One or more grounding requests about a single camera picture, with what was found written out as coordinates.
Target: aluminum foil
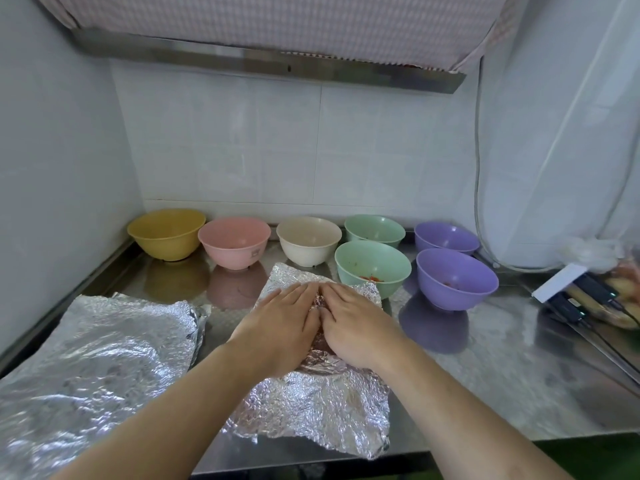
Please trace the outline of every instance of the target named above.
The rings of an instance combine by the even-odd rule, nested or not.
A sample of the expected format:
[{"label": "aluminum foil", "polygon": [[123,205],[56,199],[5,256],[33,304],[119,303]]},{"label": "aluminum foil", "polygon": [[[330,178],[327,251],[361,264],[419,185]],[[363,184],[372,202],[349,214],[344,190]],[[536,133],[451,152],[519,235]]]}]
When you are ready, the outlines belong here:
[{"label": "aluminum foil", "polygon": [[[277,263],[260,299],[276,288],[309,281],[331,280]],[[375,284],[352,288],[381,306]],[[388,394],[375,373],[351,367],[333,354],[320,331],[300,368],[254,387],[225,428],[254,440],[258,435],[304,436],[325,448],[373,459],[388,447]]]},{"label": "aluminum foil", "polygon": [[201,310],[78,296],[32,357],[0,381],[0,477],[52,475],[184,375]]}]

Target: white bowl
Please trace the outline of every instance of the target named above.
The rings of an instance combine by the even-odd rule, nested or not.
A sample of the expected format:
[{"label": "white bowl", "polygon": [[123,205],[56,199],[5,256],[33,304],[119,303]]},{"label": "white bowl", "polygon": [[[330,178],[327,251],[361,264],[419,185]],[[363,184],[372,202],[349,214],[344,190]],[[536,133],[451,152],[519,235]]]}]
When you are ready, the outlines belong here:
[{"label": "white bowl", "polygon": [[329,259],[342,238],[340,227],[318,217],[293,217],[276,228],[287,258],[302,267]]}]

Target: forearm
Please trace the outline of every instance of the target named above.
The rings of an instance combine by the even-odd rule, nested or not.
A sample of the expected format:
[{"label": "forearm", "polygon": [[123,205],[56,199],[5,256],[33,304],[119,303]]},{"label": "forearm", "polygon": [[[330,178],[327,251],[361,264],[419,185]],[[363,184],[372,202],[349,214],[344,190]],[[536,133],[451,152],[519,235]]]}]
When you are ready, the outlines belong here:
[{"label": "forearm", "polygon": [[447,480],[570,478],[414,342],[390,356],[377,372],[425,435]]},{"label": "forearm", "polygon": [[233,343],[218,347],[55,478],[187,478],[261,379],[248,354]]}]

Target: stainless steel countertop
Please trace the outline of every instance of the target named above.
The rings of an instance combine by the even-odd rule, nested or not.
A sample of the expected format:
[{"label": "stainless steel countertop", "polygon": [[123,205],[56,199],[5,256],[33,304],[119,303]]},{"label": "stainless steel countertop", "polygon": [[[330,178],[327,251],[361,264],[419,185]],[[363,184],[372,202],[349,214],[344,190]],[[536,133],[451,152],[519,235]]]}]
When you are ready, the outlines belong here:
[{"label": "stainless steel countertop", "polygon": [[[414,246],[400,249],[415,258]],[[269,243],[259,263],[238,272],[215,267],[202,249],[178,263],[141,255],[114,290],[153,301],[212,304],[201,360],[224,343],[250,311],[276,262],[292,265],[277,242]],[[526,437],[551,440],[640,431],[640,389],[576,332],[541,314],[539,304],[508,276],[501,276],[494,295],[468,312],[443,312],[420,293],[413,266],[404,286],[384,300],[384,309],[444,369]],[[334,261],[314,272],[338,280]],[[598,327],[640,365],[640,339],[610,326]],[[393,394],[389,403],[386,454],[427,452],[428,444]],[[254,443],[221,433],[194,474],[348,458],[305,438],[260,438]]]}]

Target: hand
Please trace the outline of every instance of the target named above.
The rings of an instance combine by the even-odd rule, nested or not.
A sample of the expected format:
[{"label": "hand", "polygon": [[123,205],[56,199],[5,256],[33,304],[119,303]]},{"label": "hand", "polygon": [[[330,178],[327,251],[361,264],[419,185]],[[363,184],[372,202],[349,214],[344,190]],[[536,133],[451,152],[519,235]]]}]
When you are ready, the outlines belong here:
[{"label": "hand", "polygon": [[382,308],[345,285],[322,283],[321,293],[329,310],[320,310],[324,338],[348,364],[377,372],[407,340],[393,318]]},{"label": "hand", "polygon": [[320,328],[320,312],[309,311],[318,283],[299,283],[276,290],[238,324],[229,344],[249,351],[259,366],[259,380],[282,377],[307,356]]}]

